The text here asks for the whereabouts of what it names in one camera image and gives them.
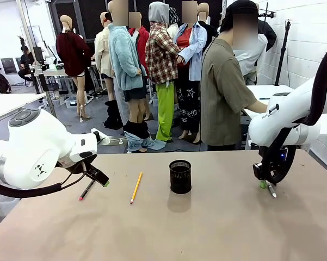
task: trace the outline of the teal fuzzy jacket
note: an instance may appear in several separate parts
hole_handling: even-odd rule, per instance
[[[128,91],[143,87],[143,78],[138,75],[138,69],[144,76],[145,69],[138,61],[138,52],[131,35],[125,26],[108,25],[110,60],[116,80],[121,90]]]

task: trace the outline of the marker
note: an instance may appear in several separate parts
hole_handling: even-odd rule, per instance
[[[86,196],[86,194],[88,193],[88,191],[92,188],[93,184],[95,183],[95,181],[91,181],[91,183],[89,183],[89,185],[87,186],[87,188],[85,189],[85,191],[82,193],[82,195],[78,198],[78,200],[83,200]]]
[[[133,201],[134,201],[134,198],[135,198],[135,195],[137,194],[137,190],[138,190],[138,187],[139,187],[139,183],[141,181],[141,176],[143,175],[143,172],[140,173],[139,175],[139,178],[138,178],[138,181],[137,181],[137,184],[135,186],[135,189],[134,189],[134,192],[133,192],[133,196],[132,196],[132,199],[131,199],[131,204],[133,204]]]
[[[272,184],[269,183],[268,181],[266,181],[266,184],[267,184],[268,189],[269,189],[269,191],[271,192],[272,196],[273,196],[274,198],[277,198],[276,191],[275,191],[274,188],[272,187]]]

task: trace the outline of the green pants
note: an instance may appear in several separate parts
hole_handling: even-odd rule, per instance
[[[161,141],[171,140],[170,128],[174,116],[174,83],[156,85],[158,98],[158,131],[156,139]]]

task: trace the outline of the hand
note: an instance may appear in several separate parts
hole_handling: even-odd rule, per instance
[[[178,55],[177,63],[181,64],[183,62],[184,62],[184,58],[182,56]]]

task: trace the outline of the olive shirt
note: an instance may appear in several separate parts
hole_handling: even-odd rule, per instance
[[[216,38],[203,56],[202,141],[211,146],[237,144],[241,139],[240,112],[255,102],[231,46]]]

